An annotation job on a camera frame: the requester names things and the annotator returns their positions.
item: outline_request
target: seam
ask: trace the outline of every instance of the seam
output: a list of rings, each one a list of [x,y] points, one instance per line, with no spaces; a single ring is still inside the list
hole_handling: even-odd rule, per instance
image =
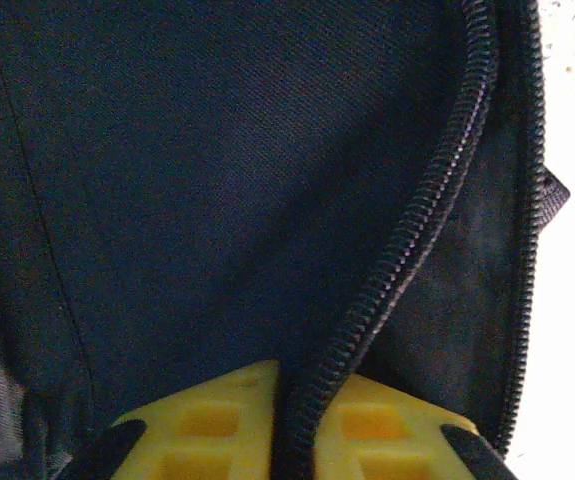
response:
[[[19,145],[19,150],[20,150],[20,157],[21,157],[21,163],[22,166],[21,168],[24,169],[25,171],[25,176],[26,176],[26,180],[27,180],[27,184],[31,190],[31,196],[33,197],[34,200],[34,205],[35,205],[35,210],[34,210],[34,215],[37,216],[40,227],[42,229],[42,237],[43,237],[43,241],[44,241],[44,245],[47,247],[47,251],[48,251],[48,255],[49,255],[49,259],[51,261],[51,265],[53,268],[53,273],[55,274],[56,277],[56,281],[58,284],[58,292],[61,298],[61,311],[63,312],[63,314],[68,318],[69,320],[69,324],[73,327],[73,337],[75,338],[75,343],[76,343],[76,347],[77,350],[79,352],[79,355],[85,365],[85,373],[87,375],[87,380],[88,380],[88,384],[89,384],[89,389],[88,389],[88,395],[89,398],[91,400],[91,404],[90,404],[90,424],[89,426],[94,425],[94,421],[95,421],[95,404],[96,404],[96,393],[95,393],[95,388],[94,388],[94,382],[93,382],[93,377],[92,377],[92,371],[91,371],[91,362],[89,359],[89,356],[84,348],[83,345],[83,341],[82,341],[82,336],[80,333],[80,328],[78,327],[78,324],[76,323],[75,320],[75,316],[73,313],[73,309],[71,308],[71,302],[66,294],[66,290],[65,290],[65,283],[62,277],[62,274],[58,268],[58,265],[56,263],[56,255],[55,255],[55,250],[54,250],[54,246],[53,243],[51,241],[51,239],[49,238],[49,234],[48,234],[48,228],[47,228],[47,220],[45,218],[45,215],[41,209],[40,206],[40,202],[38,201],[38,195],[37,195],[37,190],[36,190],[36,186],[33,182],[32,176],[31,176],[31,168],[29,165],[29,160],[27,159],[27,151],[25,148],[25,143],[23,141],[23,137],[21,135],[20,132],[20,125],[19,125],[19,117],[18,114],[14,108],[13,102],[12,102],[12,98],[11,98],[11,94],[10,94],[10,90],[9,90],[9,85],[7,82],[7,78],[5,77],[4,74],[4,70],[3,70],[3,64],[2,64],[2,59],[0,57],[0,79],[1,79],[1,83],[2,83],[2,88],[3,88],[3,92],[5,95],[5,103],[7,103],[7,106],[9,108],[9,111],[11,112],[11,118],[14,124],[14,130],[16,133],[16,137],[18,138],[18,145]]]

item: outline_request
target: zipper teeth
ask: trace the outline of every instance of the zipper teeth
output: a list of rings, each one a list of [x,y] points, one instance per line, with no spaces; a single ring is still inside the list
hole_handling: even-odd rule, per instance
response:
[[[525,112],[526,137],[524,152],[526,166],[524,171],[523,196],[519,199],[522,206],[519,218],[518,255],[521,264],[518,268],[516,298],[518,315],[514,325],[513,345],[509,359],[509,382],[504,392],[503,408],[499,427],[493,439],[493,446],[505,456],[516,427],[516,418],[520,407],[525,373],[527,350],[529,346],[529,327],[531,322],[532,298],[536,269],[536,250],[538,232],[542,215],[542,195],[544,188],[544,151],[545,151],[545,96],[543,78],[543,58],[540,39],[538,2],[531,0],[523,5],[520,12],[520,30],[524,35],[523,58],[525,93],[529,103]]]
[[[498,66],[489,0],[463,0],[467,62],[435,156],[380,259],[313,368],[297,379],[277,422],[273,478],[311,478],[316,429],[356,369],[445,223],[480,138]]]

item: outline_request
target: white surface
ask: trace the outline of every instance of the white surface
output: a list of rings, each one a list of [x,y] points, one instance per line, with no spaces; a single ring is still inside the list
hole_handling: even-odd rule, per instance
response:
[[[575,480],[575,1],[541,0],[546,165],[572,198],[541,236],[527,379],[508,465]]]

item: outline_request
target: yellow plastic object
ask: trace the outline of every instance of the yellow plastic object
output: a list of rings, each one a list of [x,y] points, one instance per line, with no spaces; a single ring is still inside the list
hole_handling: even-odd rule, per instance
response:
[[[122,416],[147,430],[113,480],[266,480],[277,377],[257,363]]]
[[[466,418],[352,375],[316,436],[316,480],[474,480],[443,437]]]
[[[269,480],[276,362],[182,391],[121,417],[147,431],[114,480]],[[316,437],[316,480],[474,480],[440,426],[475,433],[454,413],[358,375]]]

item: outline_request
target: black strap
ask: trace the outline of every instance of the black strap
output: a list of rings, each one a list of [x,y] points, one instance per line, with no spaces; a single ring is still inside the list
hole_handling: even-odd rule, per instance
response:
[[[567,203],[571,194],[553,173],[545,170],[544,191],[541,206],[540,231],[553,220],[556,214]]]

